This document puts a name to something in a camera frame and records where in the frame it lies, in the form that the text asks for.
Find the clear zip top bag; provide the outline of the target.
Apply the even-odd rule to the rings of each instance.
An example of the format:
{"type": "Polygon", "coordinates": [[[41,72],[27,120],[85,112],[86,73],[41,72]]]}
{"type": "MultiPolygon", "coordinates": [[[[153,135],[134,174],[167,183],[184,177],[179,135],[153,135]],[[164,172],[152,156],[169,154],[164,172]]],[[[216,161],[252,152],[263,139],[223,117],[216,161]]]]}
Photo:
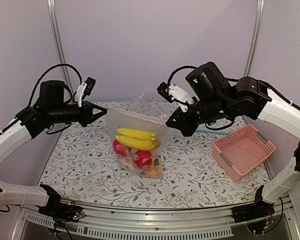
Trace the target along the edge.
{"type": "Polygon", "coordinates": [[[161,153],[171,130],[165,121],[126,109],[108,107],[106,124],[118,165],[146,178],[163,174],[161,153]]]}

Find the yellow toy banana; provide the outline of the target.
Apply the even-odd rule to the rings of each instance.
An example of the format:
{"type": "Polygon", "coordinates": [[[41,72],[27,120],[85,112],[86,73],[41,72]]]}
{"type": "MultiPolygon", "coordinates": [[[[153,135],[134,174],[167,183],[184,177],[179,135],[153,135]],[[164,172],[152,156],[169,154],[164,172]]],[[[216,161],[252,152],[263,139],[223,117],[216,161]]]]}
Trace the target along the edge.
{"type": "Polygon", "coordinates": [[[129,148],[152,151],[161,146],[161,142],[157,140],[157,135],[151,131],[117,128],[116,133],[115,140],[129,148]]]}

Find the red toy apple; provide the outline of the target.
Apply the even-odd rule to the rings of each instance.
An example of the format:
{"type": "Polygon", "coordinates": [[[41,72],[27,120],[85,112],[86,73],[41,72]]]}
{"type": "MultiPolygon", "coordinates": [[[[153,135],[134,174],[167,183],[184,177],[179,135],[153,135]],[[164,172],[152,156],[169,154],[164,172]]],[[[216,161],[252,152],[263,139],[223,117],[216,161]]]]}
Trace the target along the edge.
{"type": "Polygon", "coordinates": [[[139,150],[133,155],[134,164],[143,170],[147,170],[152,164],[152,153],[150,151],[139,150]]]}

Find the yellow toy pear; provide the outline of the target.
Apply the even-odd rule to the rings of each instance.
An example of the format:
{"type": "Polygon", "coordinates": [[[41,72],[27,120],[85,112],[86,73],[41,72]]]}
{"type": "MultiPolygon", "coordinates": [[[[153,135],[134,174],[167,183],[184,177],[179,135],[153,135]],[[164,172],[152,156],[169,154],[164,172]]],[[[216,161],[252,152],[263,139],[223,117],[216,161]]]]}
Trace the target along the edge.
{"type": "Polygon", "coordinates": [[[157,163],[153,162],[149,169],[145,172],[146,177],[152,179],[158,179],[163,174],[163,165],[159,161],[157,163]]]}

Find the white toy cauliflower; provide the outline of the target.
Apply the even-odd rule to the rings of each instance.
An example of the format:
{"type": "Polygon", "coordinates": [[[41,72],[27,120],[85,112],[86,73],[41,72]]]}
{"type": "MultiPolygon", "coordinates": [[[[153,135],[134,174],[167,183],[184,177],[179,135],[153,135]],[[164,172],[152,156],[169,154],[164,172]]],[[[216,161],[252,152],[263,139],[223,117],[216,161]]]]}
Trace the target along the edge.
{"type": "Polygon", "coordinates": [[[135,164],[131,156],[126,156],[126,157],[119,156],[117,158],[117,163],[122,169],[128,170],[134,174],[139,174],[142,171],[140,168],[137,167],[137,165],[135,164]]]}

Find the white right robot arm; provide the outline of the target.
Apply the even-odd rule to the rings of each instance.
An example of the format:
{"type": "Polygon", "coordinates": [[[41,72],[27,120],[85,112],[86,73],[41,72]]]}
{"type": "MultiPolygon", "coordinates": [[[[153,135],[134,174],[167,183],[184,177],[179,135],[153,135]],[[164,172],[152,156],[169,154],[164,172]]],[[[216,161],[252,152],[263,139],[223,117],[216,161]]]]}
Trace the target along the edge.
{"type": "Polygon", "coordinates": [[[166,121],[168,127],[190,137],[199,125],[210,127],[220,119],[233,123],[236,117],[246,116],[270,123],[299,141],[286,167],[257,190],[248,213],[252,218],[259,218],[268,206],[300,182],[300,107],[265,81],[248,76],[225,77],[213,62],[188,69],[190,73],[185,79],[195,92],[194,97],[170,81],[157,88],[168,102],[179,105],[166,121]]]}

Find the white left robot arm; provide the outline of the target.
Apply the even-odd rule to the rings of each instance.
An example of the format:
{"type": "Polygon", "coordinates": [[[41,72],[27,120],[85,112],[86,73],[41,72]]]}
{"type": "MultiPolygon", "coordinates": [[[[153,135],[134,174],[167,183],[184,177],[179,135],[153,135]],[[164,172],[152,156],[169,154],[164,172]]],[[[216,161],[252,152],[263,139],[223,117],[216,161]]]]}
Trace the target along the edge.
{"type": "MultiPolygon", "coordinates": [[[[0,168],[12,162],[21,146],[36,138],[55,124],[79,123],[87,127],[107,113],[84,98],[91,94],[96,81],[89,77],[81,83],[70,100],[64,100],[68,86],[61,80],[48,80],[40,84],[39,97],[33,106],[27,106],[17,113],[13,120],[0,131],[0,168]]],[[[25,186],[0,181],[0,206],[31,205],[45,208],[53,217],[64,213],[60,195],[50,186],[41,184],[25,186]]]]}

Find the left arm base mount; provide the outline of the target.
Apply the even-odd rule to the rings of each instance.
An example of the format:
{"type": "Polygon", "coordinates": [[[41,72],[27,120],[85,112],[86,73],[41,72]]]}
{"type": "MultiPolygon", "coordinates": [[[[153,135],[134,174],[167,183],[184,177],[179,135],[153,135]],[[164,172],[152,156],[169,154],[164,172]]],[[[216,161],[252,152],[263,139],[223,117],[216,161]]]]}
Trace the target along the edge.
{"type": "Polygon", "coordinates": [[[83,208],[76,205],[74,201],[62,203],[61,196],[52,187],[46,184],[40,184],[39,186],[43,188],[48,195],[47,204],[38,208],[40,214],[62,222],[76,223],[85,216],[83,208]]]}

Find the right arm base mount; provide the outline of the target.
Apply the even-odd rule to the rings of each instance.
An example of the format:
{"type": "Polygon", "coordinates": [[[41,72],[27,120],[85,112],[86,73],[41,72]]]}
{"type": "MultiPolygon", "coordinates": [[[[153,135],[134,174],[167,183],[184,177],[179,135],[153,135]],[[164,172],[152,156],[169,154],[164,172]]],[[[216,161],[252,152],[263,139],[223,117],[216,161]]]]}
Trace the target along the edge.
{"type": "Polygon", "coordinates": [[[262,197],[264,186],[259,187],[255,193],[254,202],[239,206],[234,206],[231,209],[232,218],[235,223],[252,221],[259,218],[270,217],[270,220],[263,220],[260,223],[249,223],[248,230],[254,235],[264,234],[269,227],[272,219],[272,214],[275,213],[274,204],[267,203],[262,197]]]}

